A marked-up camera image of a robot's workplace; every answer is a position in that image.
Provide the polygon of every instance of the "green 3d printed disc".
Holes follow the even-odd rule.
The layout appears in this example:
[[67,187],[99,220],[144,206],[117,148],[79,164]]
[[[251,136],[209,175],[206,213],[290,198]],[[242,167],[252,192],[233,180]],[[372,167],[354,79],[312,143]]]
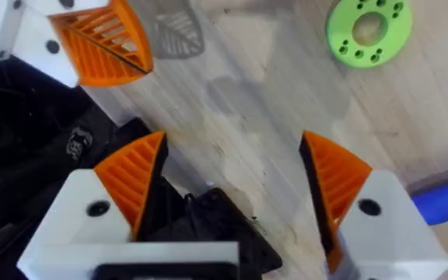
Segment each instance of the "green 3d printed disc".
[[[373,28],[371,36],[364,34],[368,27]],[[405,0],[341,0],[330,15],[326,33],[336,58],[368,68],[396,55],[411,28],[412,14]]]

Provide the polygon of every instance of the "black cable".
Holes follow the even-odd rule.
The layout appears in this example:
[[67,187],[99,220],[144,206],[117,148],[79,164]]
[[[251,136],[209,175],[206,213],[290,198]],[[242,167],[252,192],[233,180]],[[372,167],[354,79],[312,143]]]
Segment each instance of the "black cable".
[[196,230],[196,226],[194,225],[193,208],[191,206],[193,201],[194,201],[193,194],[184,195],[184,204],[186,205],[187,219],[190,223],[191,229],[193,230],[194,236],[198,238],[198,231]]
[[170,197],[170,184],[166,180],[163,180],[163,184],[165,185],[165,197],[166,197],[166,217],[167,217],[167,224],[169,226],[169,236],[172,237],[172,198]]

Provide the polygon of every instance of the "black screw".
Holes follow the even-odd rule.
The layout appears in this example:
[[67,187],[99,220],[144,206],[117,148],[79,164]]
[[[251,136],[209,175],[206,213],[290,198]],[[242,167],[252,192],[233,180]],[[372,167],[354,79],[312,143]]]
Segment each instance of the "black screw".
[[71,9],[74,7],[74,0],[58,0],[62,6],[66,9]]
[[381,214],[381,207],[373,199],[363,198],[359,200],[359,209],[367,215],[377,216]]
[[15,1],[13,2],[13,8],[14,8],[14,9],[19,9],[20,6],[22,6],[22,0],[15,0]]
[[60,51],[60,45],[55,40],[49,40],[46,42],[46,48],[47,51],[51,52],[52,54],[57,54]]
[[89,217],[99,217],[108,212],[108,209],[110,209],[110,202],[95,201],[87,207],[86,213]]

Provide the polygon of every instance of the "wooden surface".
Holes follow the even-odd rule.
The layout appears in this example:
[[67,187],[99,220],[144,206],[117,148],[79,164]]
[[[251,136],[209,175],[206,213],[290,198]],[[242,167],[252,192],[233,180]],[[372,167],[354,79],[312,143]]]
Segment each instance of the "wooden surface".
[[[358,70],[330,55],[326,0],[132,0],[155,71],[88,88],[118,124],[167,131],[166,174],[222,187],[281,254],[268,278],[322,279],[323,253],[297,149],[308,129],[409,191],[448,172],[448,1],[413,0],[411,37],[387,64]],[[448,223],[434,229],[448,250]]]

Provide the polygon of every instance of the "black screw hole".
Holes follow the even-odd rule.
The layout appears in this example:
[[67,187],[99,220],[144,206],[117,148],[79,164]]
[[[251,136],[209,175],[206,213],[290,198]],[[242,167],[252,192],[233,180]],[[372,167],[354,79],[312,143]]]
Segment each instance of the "black screw hole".
[[66,9],[71,9],[74,7],[74,0],[58,0],[62,6]]
[[355,52],[356,58],[362,58],[364,56],[364,51],[358,50]]
[[55,40],[49,40],[46,42],[46,48],[47,51],[51,52],[52,54],[57,54],[60,51],[60,45]]
[[20,6],[22,6],[22,0],[16,0],[13,2],[13,8],[14,9],[19,9]]
[[400,2],[395,3],[395,5],[394,5],[394,11],[395,12],[400,12],[402,10],[402,8],[404,8],[404,4],[402,4]]
[[110,209],[110,202],[108,201],[95,201],[88,205],[86,213],[89,217],[99,217]]
[[359,200],[359,209],[367,215],[377,216],[381,214],[381,207],[373,199],[363,198]]
[[379,59],[380,59],[380,56],[379,56],[379,55],[377,55],[377,54],[373,54],[373,55],[371,55],[371,61],[372,61],[373,63],[378,62]]

